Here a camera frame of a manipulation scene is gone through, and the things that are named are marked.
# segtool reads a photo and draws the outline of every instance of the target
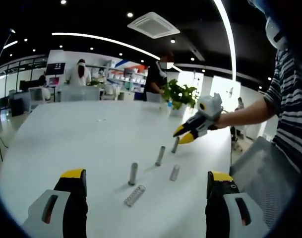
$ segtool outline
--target floor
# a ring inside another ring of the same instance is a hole
[[[25,119],[28,117],[28,113],[22,114],[20,116],[11,117],[8,110],[1,111],[1,120],[0,120],[0,138],[4,142],[5,146],[9,146],[11,139],[14,137],[17,130],[23,124]],[[2,157],[5,157],[6,154],[6,147],[3,145],[2,141],[0,140],[0,148]],[[2,159],[0,156],[0,170],[2,166]]]
[[[11,139],[14,137],[15,133],[20,128],[20,126],[24,123],[28,115],[29,115],[28,113],[25,113],[20,116],[11,117],[8,111],[2,110],[1,121],[0,121],[0,138],[3,140],[5,146],[10,145]],[[242,148],[242,151],[240,149],[232,150],[232,163],[238,160],[238,158],[250,147],[253,141],[246,138],[246,139],[238,139],[237,143]],[[0,147],[1,147],[3,158],[5,157],[6,154],[5,146],[0,141]],[[0,170],[1,170],[1,166],[2,166],[2,159],[0,156]]]

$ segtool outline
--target human hand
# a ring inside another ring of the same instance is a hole
[[[220,117],[215,121],[214,126],[216,127],[216,129],[222,129],[227,127],[228,125],[224,122],[224,115],[225,114],[221,114]]]
[[[162,97],[164,97],[164,90],[160,89],[159,93],[161,94]]]

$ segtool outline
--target curved light strip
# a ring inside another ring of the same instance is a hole
[[[221,0],[213,0],[213,1],[215,2],[216,6],[219,10],[222,21],[224,22],[224,25],[226,28],[229,46],[230,46],[231,62],[232,62],[232,80],[235,81],[236,74],[237,74],[237,63],[236,63],[235,41],[234,41],[234,36],[232,34],[230,21],[228,19],[226,10],[225,10],[224,5],[222,4]]]
[[[105,37],[101,37],[101,36],[93,36],[93,35],[87,35],[87,34],[80,34],[80,33],[64,33],[64,32],[56,32],[56,33],[52,33],[52,36],[81,36],[81,37],[88,37],[88,38],[93,38],[93,39],[97,39],[97,40],[103,40],[103,41],[109,41],[109,42],[112,42],[112,43],[115,43],[115,44],[118,44],[118,45],[122,45],[122,46],[125,46],[125,47],[128,47],[128,48],[131,48],[133,50],[136,50],[136,51],[139,51],[141,53],[144,53],[150,57],[153,57],[157,60],[160,60],[161,58],[154,55],[154,54],[151,54],[147,51],[144,51],[138,47],[135,47],[135,46],[132,46],[132,45],[128,45],[126,43],[123,43],[121,41],[116,41],[116,40],[112,40],[112,39],[109,39],[109,38],[105,38]],[[182,72],[181,69],[177,68],[176,66],[173,66],[174,69],[176,69],[177,71],[179,72]]]
[[[10,47],[10,46],[15,45],[17,43],[18,43],[18,41],[13,41],[12,43],[7,44],[6,46],[4,46],[3,49],[6,49],[7,47]]]

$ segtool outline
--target white pot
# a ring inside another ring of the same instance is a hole
[[[186,111],[186,108],[187,108],[187,105],[186,104],[182,104],[181,107],[179,109],[172,109],[171,110],[171,116],[173,117],[179,117],[179,118],[182,118],[185,114],[185,111]]]

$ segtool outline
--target potted plant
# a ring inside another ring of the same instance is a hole
[[[163,87],[165,101],[171,101],[173,109],[171,115],[182,117],[187,106],[194,108],[196,100],[198,99],[198,91],[195,87],[188,87],[177,85],[177,80],[171,80]]]

